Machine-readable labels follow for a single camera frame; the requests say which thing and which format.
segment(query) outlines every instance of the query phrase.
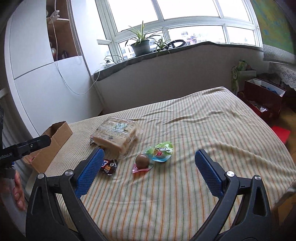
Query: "cabinet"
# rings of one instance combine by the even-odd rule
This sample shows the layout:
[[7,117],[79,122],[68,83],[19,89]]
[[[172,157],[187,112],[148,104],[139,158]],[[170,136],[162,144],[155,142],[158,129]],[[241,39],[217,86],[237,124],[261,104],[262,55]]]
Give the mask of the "cabinet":
[[[76,93],[85,93],[92,85],[82,56],[59,60],[58,66]],[[55,122],[73,123],[97,116],[102,111],[95,89],[92,87],[85,95],[73,93],[57,71],[57,62],[17,78],[15,86],[39,135]]]
[[52,63],[46,24],[46,1],[25,0],[12,15],[10,62],[13,78]]

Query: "white window frame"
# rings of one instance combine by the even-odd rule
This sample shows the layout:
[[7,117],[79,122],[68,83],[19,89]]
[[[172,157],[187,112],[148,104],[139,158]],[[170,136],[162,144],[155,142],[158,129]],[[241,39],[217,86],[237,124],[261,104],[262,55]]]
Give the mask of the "white window frame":
[[[117,32],[115,21],[113,19],[111,9],[108,4],[108,0],[95,0],[95,1],[98,8],[99,16],[101,19],[101,23],[103,26],[103,30],[106,36],[106,40],[98,39],[97,40],[98,44],[109,45],[109,49],[111,54],[113,55],[113,59],[117,63],[119,58],[116,55],[123,56],[121,53],[121,49],[119,47],[119,43],[126,41],[135,35],[125,30],[121,32]],[[170,28],[216,25],[216,26],[222,26],[226,44],[231,44],[229,41],[229,35],[226,27],[226,26],[229,26],[229,27],[238,27],[238,28],[253,30],[256,46],[263,47],[259,24],[250,0],[242,0],[247,10],[247,14],[250,21],[244,21],[240,19],[223,16],[218,0],[213,0],[219,14],[218,17],[193,16],[193,17],[171,18],[171,19],[165,20],[162,16],[157,0],[151,0],[151,2],[154,6],[158,20],[145,23],[145,29],[147,32],[149,32],[150,29],[153,29],[153,32],[162,31],[165,40],[169,40],[168,29]]]

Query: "white cable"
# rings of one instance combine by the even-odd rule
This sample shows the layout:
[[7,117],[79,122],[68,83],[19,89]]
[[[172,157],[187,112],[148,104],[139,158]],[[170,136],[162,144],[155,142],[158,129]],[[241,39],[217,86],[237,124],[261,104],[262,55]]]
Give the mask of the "white cable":
[[[55,39],[56,39],[56,43],[57,43],[57,35],[56,35],[56,33],[55,33],[55,28],[54,28],[54,36],[55,36]],[[96,71],[96,72],[94,72],[94,74],[95,73],[97,73],[98,71],[99,71],[99,74],[98,74],[98,77],[97,77],[97,79],[96,79],[96,81],[98,80],[98,78],[99,78],[99,76],[100,76],[100,69],[102,68],[102,66]],[[83,94],[78,94],[78,93],[76,93],[75,91],[73,91],[70,87],[69,87],[69,85],[66,83],[66,81],[65,81],[65,79],[64,79],[64,77],[62,76],[62,74],[61,74],[61,72],[60,72],[60,70],[59,70],[59,65],[58,65],[58,63],[57,63],[57,69],[58,69],[58,71],[59,71],[59,74],[60,74],[60,76],[62,77],[62,79],[63,79],[63,81],[65,82],[65,84],[66,84],[66,86],[73,92],[73,93],[75,93],[76,95],[85,95],[87,92],[89,92],[89,90],[93,87],[93,85],[96,83],[96,81],[91,85],[91,87],[88,89],[88,91],[87,92],[85,92],[85,93],[83,93]]]

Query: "spider plant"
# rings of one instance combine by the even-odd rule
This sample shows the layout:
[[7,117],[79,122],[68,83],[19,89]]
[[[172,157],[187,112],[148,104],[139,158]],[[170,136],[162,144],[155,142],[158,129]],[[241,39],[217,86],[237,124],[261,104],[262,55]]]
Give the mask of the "spider plant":
[[140,29],[140,30],[138,30],[138,29],[136,29],[136,28],[133,28],[133,27],[131,27],[131,26],[129,26],[129,27],[130,27],[131,29],[126,29],[126,31],[130,31],[130,32],[132,32],[133,34],[136,35],[136,37],[132,37],[132,38],[128,39],[128,40],[126,41],[125,46],[127,45],[127,43],[128,43],[129,40],[136,40],[135,45],[137,45],[137,44],[140,44],[140,43],[141,43],[142,41],[144,41],[144,40],[154,39],[154,38],[153,38],[154,36],[161,36],[161,35],[158,35],[157,32],[156,32],[156,33],[152,33],[152,34],[146,36],[147,33],[144,33],[144,28],[145,28],[144,21],[142,21],[141,29]]
[[161,39],[159,39],[157,42],[154,42],[154,44],[157,45],[156,47],[157,56],[161,50],[167,50],[169,52],[168,50],[169,46],[167,45],[167,42],[169,41],[170,40],[164,41],[163,38],[161,37]]

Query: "metal screw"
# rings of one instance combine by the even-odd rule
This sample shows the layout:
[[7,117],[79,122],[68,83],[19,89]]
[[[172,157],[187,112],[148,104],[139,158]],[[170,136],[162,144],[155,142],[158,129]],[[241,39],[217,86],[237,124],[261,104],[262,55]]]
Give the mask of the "metal screw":
[[42,179],[42,178],[44,178],[44,174],[40,173],[37,177],[38,177],[38,179]]
[[229,177],[234,177],[234,172],[233,171],[228,171],[228,172],[226,172],[226,174]]
[[73,174],[73,171],[72,170],[65,171],[65,175],[66,176],[71,176],[72,174]]
[[255,179],[256,179],[257,181],[260,181],[260,180],[261,180],[261,177],[260,177],[259,175],[255,175]]

